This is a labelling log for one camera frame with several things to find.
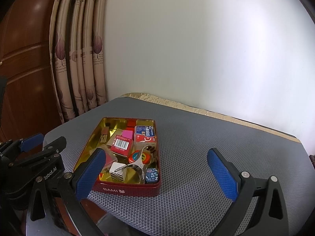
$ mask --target beige curtain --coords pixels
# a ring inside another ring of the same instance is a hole
[[[106,0],[55,0],[49,44],[52,79],[62,122],[106,102],[105,3]]]

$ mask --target grey textured mat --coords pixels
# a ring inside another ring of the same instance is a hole
[[[45,136],[67,139],[61,153],[66,171],[73,167],[91,132],[103,117],[156,121],[162,186],[157,197],[129,197],[91,192],[89,199],[125,223],[152,236],[209,235],[231,204],[207,165],[216,147],[238,170],[254,177],[279,178],[295,234],[315,206],[315,170],[302,144],[282,137],[133,98],[116,98],[59,126]],[[249,222],[253,199],[237,234]]]

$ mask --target gold fabric edge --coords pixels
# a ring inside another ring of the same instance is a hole
[[[227,115],[219,114],[219,113],[216,113],[216,112],[210,112],[210,111],[207,111],[207,110],[204,110],[204,109],[187,106],[187,105],[175,102],[175,101],[167,100],[167,99],[164,99],[164,98],[159,98],[157,96],[154,96],[154,95],[151,95],[151,94],[148,94],[148,93],[136,93],[136,92],[134,92],[134,93],[127,93],[127,94],[124,94],[124,95],[120,96],[120,98],[123,98],[123,97],[135,98],[135,99],[139,99],[139,100],[142,100],[142,101],[147,101],[147,102],[154,103],[154,104],[168,106],[168,107],[184,110],[184,111],[187,111],[187,112],[193,112],[193,113],[205,115],[205,116],[216,118],[216,119],[229,121],[229,122],[236,123],[236,124],[239,124],[239,125],[243,125],[243,126],[247,126],[247,127],[250,127],[250,128],[257,129],[257,130],[265,131],[265,132],[268,132],[268,133],[271,133],[271,134],[274,134],[274,135],[286,138],[288,140],[291,140],[291,141],[294,141],[294,142],[297,142],[297,143],[301,143],[300,140],[295,138],[295,137],[288,136],[288,135],[286,135],[284,133],[281,133],[281,132],[278,132],[278,131],[275,131],[275,130],[272,130],[272,129],[264,128],[262,126],[259,126],[259,125],[256,125],[256,124],[253,124],[253,123],[250,123],[250,122],[247,122],[247,121],[242,121],[242,120],[239,120],[239,119],[235,119],[235,118],[227,116]]]

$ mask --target pink box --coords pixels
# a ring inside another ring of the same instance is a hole
[[[121,136],[133,140],[133,131],[131,131],[131,130],[123,130]]]

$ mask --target red tin box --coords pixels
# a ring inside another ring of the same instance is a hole
[[[74,170],[79,166],[80,163],[86,161],[90,153],[89,151],[96,148],[100,145],[99,140],[101,136],[101,131],[104,127],[109,127],[109,136],[107,137],[108,140],[111,136],[115,133],[116,129],[125,130],[128,127],[133,125],[136,126],[153,126],[155,131],[155,136],[157,136],[156,126],[154,120],[147,120],[147,119],[130,119],[130,118],[103,118],[97,127],[92,132],[89,140],[87,141],[81,155],[74,167]],[[127,176],[124,182],[115,181],[110,177],[108,171],[104,173],[100,173],[99,177],[97,178],[92,190],[102,192],[102,193],[109,193],[109,194],[116,194],[116,195],[128,195],[128,196],[143,196],[143,197],[152,197],[157,196],[160,191],[161,187],[161,170],[159,164],[159,152],[158,152],[158,143],[156,141],[156,151],[157,151],[157,158],[154,163],[152,163],[152,167],[155,167],[159,172],[159,181],[156,184],[140,184],[140,179],[138,173],[132,169],[127,168]],[[118,162],[120,163],[128,163],[128,158],[123,158],[116,156]]]

